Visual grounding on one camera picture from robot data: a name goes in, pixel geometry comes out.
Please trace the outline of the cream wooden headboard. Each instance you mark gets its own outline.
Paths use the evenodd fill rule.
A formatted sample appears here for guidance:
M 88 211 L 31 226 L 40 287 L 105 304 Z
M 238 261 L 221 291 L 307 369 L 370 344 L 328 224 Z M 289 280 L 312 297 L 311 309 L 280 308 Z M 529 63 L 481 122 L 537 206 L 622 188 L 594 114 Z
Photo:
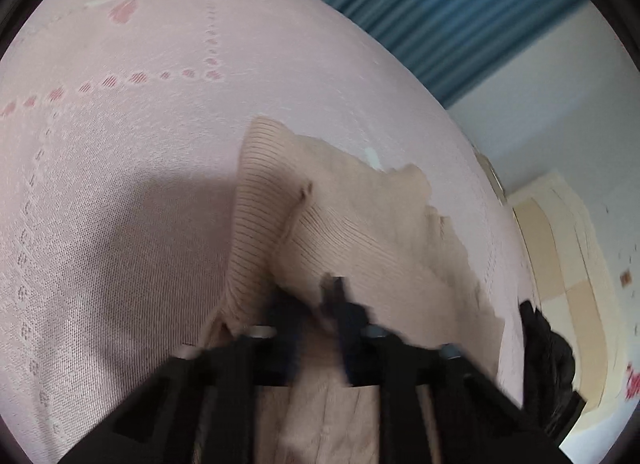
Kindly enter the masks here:
M 599 202 L 550 171 L 511 193 L 536 299 L 574 351 L 586 401 L 573 432 L 616 436 L 639 399 L 639 187 Z

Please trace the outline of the peach knit sweater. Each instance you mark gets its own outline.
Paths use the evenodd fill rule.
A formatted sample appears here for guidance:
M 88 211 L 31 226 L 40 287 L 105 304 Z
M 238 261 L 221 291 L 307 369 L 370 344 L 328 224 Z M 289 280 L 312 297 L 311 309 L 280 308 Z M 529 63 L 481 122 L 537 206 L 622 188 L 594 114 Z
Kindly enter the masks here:
M 451 221 L 428 203 L 416 166 L 378 171 L 314 138 L 258 117 L 240 155 L 230 256 L 204 343 L 255 324 L 273 290 L 311 309 L 329 275 L 415 345 L 461 346 L 496 375 L 503 320 L 492 309 Z M 258 399 L 261 463 L 373 463 L 378 395 L 350 388 L 326 320 L 303 330 L 294 383 Z

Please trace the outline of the black puffer jacket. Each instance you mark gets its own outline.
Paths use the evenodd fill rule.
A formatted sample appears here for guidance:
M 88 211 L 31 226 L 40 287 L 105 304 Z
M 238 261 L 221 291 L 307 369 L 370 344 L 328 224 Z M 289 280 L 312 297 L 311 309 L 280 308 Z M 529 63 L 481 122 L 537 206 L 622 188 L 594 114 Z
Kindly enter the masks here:
M 529 301 L 518 306 L 524 336 L 522 409 L 557 446 L 576 425 L 586 400 L 574 388 L 574 352 Z

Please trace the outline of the pink bed sheet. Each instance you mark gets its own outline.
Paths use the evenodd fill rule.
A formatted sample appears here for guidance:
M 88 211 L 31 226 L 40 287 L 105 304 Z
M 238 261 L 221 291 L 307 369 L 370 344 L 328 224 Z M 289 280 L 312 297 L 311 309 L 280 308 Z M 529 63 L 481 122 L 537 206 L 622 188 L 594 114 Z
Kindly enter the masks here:
M 180 345 L 204 345 L 243 141 L 265 117 L 416 166 L 503 320 L 523 399 L 527 265 L 470 142 L 320 0 L 43 0 L 1 62 L 1 417 L 54 463 Z

